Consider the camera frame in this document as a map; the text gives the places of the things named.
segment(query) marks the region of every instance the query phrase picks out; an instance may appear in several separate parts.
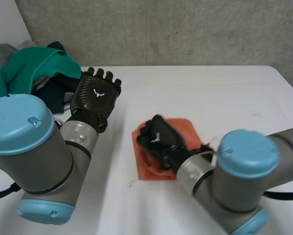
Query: light blue cap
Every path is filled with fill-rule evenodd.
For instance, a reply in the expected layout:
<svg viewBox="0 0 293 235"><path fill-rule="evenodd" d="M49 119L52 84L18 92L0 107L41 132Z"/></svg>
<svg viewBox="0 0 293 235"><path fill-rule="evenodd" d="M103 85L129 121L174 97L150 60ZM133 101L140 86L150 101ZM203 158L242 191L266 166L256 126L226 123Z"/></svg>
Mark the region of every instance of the light blue cap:
<svg viewBox="0 0 293 235"><path fill-rule="evenodd" d="M242 224L237 230L230 235L255 235L269 221L269 214L265 209L261 209L251 219Z"/></svg>
<svg viewBox="0 0 293 235"><path fill-rule="evenodd" d="M218 147L217 164L228 174L242 179L265 177L279 162L275 143L254 131L231 131Z"/></svg>
<svg viewBox="0 0 293 235"><path fill-rule="evenodd" d="M75 207L66 203L37 199L22 199L18 206L18 214L27 220L41 224L67 223Z"/></svg>
<svg viewBox="0 0 293 235"><path fill-rule="evenodd" d="M15 155L41 145L55 126L44 102L29 94L0 98L0 155Z"/></svg>

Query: orange cloth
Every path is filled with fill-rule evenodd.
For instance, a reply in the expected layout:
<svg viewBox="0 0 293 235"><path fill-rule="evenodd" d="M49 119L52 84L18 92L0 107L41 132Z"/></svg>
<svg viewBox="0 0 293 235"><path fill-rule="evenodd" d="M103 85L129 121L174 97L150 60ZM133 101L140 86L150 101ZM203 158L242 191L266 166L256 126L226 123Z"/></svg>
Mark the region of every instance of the orange cloth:
<svg viewBox="0 0 293 235"><path fill-rule="evenodd" d="M201 139L189 120L168 118L165 121L183 137L188 150L201 147ZM132 132L138 178L140 180L175 180L176 175L171 169L162 169L160 163L137 143L136 138L140 134L140 128L144 126L145 122Z"/></svg>

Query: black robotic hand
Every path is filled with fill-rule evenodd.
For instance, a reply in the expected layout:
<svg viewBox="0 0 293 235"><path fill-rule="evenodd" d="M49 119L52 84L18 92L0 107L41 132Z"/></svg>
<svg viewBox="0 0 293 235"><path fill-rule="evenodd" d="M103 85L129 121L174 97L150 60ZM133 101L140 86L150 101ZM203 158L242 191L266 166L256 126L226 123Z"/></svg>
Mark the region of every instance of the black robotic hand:
<svg viewBox="0 0 293 235"><path fill-rule="evenodd" d="M140 131L137 142L156 158L164 169L172 168L177 172L189 157L213 151L208 145L202 145L200 149L187 150L182 136L160 115L155 115L152 120L146 122ZM211 162L212 154L204 154L204 157Z"/></svg>
<svg viewBox="0 0 293 235"><path fill-rule="evenodd" d="M140 131L137 142L160 161L165 169L171 167L167 158L169 153L178 147L186 147L182 136L160 115L155 115L152 120L147 121Z"/></svg>
<svg viewBox="0 0 293 235"><path fill-rule="evenodd" d="M121 93L121 80L113 82L113 74L108 71L103 78L104 71L98 69L96 75L94 68L90 67L83 73L82 80L72 98L70 109L72 119L82 119L99 133L107 127L107 118L112 113L116 99Z"/></svg>

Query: gray wall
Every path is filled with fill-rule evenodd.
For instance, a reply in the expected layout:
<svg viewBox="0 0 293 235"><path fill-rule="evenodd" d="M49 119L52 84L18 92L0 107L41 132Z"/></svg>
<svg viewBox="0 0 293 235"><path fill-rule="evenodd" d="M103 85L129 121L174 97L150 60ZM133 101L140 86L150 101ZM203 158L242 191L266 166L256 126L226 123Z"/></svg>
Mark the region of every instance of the gray wall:
<svg viewBox="0 0 293 235"><path fill-rule="evenodd" d="M89 65L270 65L293 86L293 0L16 0Z"/></svg>

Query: table surface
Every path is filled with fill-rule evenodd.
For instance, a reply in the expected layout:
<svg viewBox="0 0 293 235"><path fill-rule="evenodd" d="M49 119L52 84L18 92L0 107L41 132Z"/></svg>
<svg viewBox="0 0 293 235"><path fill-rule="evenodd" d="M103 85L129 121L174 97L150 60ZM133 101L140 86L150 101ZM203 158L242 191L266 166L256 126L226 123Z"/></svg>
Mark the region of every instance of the table surface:
<svg viewBox="0 0 293 235"><path fill-rule="evenodd" d="M131 132L162 114L189 119L213 147L238 128L272 134L293 127L293 88L267 66L102 68L122 80L122 93L70 222L42 225L20 218L19 191L0 199L0 235L224 235L177 182L138 180ZM69 113L55 116L65 120ZM12 182L0 171L0 190ZM293 191L293 182L274 190ZM271 220L259 235L293 235L293 202L262 198L261 205Z"/></svg>

